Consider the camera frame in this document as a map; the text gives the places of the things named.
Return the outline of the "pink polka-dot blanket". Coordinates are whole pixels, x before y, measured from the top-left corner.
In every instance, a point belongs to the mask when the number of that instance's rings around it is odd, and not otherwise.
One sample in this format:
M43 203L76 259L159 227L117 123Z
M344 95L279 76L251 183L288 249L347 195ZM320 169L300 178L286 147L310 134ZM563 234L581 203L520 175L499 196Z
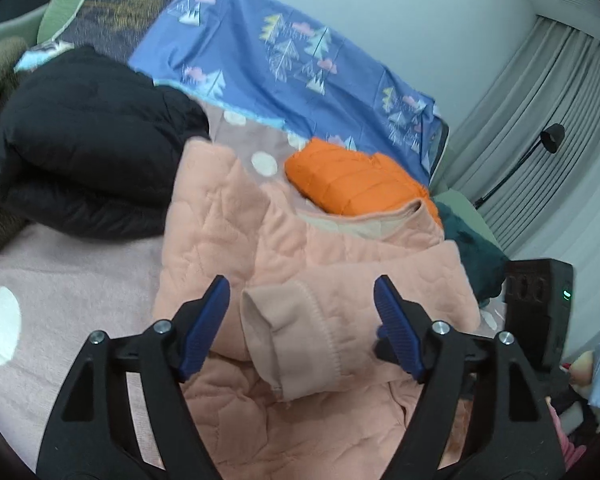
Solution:
M358 222L358 236L380 231L379 217L321 214L283 179L298 136L238 114L206 109L209 143L230 148L253 180L287 185L300 214ZM98 244L34 224L0 252L0 429L33 464L50 409L92 330L136 334L152 321L162 271L163 237Z

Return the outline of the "dark green fleece garment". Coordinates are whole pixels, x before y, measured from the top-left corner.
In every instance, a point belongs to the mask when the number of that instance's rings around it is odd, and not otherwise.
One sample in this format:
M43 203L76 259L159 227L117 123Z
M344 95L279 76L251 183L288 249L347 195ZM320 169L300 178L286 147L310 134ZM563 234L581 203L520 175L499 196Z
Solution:
M483 309L501 293L509 258L500 248L471 229L448 205L436 202L436 206L444 236L456 244L472 292L479 308Z

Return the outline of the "grey curtain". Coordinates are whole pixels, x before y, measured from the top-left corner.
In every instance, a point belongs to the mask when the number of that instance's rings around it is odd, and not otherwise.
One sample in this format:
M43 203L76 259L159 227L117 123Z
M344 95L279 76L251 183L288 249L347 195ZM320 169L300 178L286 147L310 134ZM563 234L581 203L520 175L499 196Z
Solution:
M464 122L432 183L476 205L509 255L550 220L600 154L600 40L538 18Z

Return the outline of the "orange puffer jacket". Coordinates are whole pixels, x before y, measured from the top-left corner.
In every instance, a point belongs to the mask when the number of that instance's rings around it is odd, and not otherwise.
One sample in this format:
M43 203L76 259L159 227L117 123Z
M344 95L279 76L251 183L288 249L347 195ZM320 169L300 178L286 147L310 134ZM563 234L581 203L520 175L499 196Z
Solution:
M302 196L329 214L380 214L421 200L434 221L441 221L428 188L381 153L364 154L313 139L287 158L285 174Z

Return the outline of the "green cushion by curtain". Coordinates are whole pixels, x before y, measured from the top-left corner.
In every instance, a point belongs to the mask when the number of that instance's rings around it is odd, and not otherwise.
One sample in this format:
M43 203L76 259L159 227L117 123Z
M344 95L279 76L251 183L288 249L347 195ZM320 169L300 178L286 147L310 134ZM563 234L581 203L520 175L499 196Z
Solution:
M500 243L496 240L481 214L462 193L455 190L443 191L434 196L434 201L448 206L452 213L460 217L472 230L494 246L500 247Z

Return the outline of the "pink quilted jacket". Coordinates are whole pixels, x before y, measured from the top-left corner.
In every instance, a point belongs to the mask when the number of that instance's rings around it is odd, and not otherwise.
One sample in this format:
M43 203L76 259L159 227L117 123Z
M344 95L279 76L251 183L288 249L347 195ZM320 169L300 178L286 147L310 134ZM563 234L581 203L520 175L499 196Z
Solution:
M377 479L420 387L377 359L373 290L387 275L430 318L480 323L460 253L416 200L358 222L300 214L287 185L258 183L225 146L191 140L166 217L156 318L218 275L230 306L184 396L227 479Z

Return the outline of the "dark patterned pillow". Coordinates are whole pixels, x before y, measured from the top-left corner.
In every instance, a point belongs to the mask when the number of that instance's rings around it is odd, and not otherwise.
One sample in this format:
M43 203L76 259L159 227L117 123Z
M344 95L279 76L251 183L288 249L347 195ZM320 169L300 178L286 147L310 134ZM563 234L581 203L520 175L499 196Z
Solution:
M129 58L152 23L172 0L82 0L54 39L91 46L119 62Z

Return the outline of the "blue tree-print sheet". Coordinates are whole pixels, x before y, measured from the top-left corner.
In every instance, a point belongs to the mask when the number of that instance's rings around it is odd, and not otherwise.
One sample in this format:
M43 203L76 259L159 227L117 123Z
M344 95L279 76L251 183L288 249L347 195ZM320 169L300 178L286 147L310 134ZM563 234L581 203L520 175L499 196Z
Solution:
M428 184L433 98L331 27L277 0L172 0L129 64L275 128L392 157Z

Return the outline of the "black puffer jacket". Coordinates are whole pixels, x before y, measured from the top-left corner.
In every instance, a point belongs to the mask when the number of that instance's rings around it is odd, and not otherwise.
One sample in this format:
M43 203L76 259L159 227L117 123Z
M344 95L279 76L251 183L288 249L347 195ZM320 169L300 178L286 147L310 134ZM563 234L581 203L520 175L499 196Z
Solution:
M158 236L202 107L90 46L32 70L0 113L0 206L94 240Z

